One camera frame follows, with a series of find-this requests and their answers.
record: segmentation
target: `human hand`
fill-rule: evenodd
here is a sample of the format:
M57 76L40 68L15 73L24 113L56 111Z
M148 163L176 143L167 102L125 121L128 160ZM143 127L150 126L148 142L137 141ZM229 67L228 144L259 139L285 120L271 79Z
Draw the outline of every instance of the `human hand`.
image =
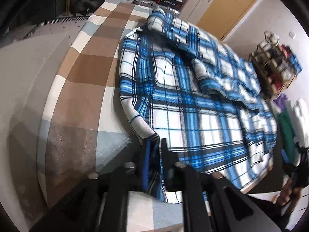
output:
M291 184L292 184L292 180L289 179L287 183L283 186L280 196L277 198L277 202L276 202L280 206L284 206L290 200L290 195L293 192L294 198L286 211L287 213L293 212L302 194L302 187L296 187L294 190L292 190Z

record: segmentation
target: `clothes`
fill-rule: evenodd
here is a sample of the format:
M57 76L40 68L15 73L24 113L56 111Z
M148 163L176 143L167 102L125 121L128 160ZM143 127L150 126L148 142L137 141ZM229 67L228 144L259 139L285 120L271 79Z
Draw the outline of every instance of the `clothes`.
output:
M300 65L298 58L296 55L292 52L291 48L289 46L282 46L288 53L289 53L289 66L294 69L296 74L299 74L302 71L302 66Z
M288 97L281 93L273 102L277 104L278 107L283 111L285 109L285 102L288 100Z
M275 117L279 114L279 113L282 113L282 110L281 108L276 104L274 103L273 101L269 101L270 103L270 107L272 109L272 112L274 113Z
M305 101L302 98L286 101L286 109L299 145L309 147L309 114Z
M201 90L203 77L198 82L192 62L209 66L213 59L206 55L213 53L216 75L222 78L221 60L239 59L229 48L218 46L215 37L161 9L124 40L120 100L139 140L151 140L145 156L149 170L145 191L163 201L167 200L161 189L159 138L167 139L180 161L198 172L220 171L239 189L248 187L268 165L265 158L270 158L266 154L275 145L277 126L265 102L256 96L252 106L259 112L251 111L245 107L247 101L240 102L241 94L240 101L231 101ZM224 59L218 49L228 57ZM252 84L243 88L252 93Z
M282 138L284 140L283 147L288 156L289 161L293 164L295 161L296 147L294 144L294 130L287 110L278 114L278 122L282 131Z

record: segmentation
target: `light switch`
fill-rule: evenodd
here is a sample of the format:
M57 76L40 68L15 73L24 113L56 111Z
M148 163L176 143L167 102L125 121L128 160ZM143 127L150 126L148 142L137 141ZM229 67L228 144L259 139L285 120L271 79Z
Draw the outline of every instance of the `light switch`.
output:
M289 33L289 36L290 36L290 38L294 39L296 35L295 35L294 32L290 32L290 33Z

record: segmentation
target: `metal screw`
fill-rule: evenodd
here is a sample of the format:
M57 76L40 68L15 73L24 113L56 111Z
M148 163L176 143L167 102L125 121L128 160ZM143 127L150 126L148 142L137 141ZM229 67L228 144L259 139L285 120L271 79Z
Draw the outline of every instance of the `metal screw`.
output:
M181 162L181 161L177 161L175 163L175 166L178 167L178 168L184 168L184 167L186 167L186 164Z
M222 173L220 173L220 172L214 172L214 173L212 173L212 175L213 175L213 177L214 177L215 179L221 179L221 178L223 178L223 175L222 175Z
M99 177L99 174L97 172L92 172L88 174L88 178L91 180L96 180Z
M124 164L124 167L127 168L127 169L133 169L133 168L135 168L135 164L133 162L126 162Z

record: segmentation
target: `checkered bedsheet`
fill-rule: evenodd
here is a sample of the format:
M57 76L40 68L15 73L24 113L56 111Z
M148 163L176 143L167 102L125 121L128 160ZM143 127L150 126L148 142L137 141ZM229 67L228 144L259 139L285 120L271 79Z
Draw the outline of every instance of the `checkered bedsheet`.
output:
M259 91L251 63L161 9L126 35L120 99L139 140L152 141L145 190L168 201L158 137L198 172L220 171L237 188L250 186L276 143L276 121Z

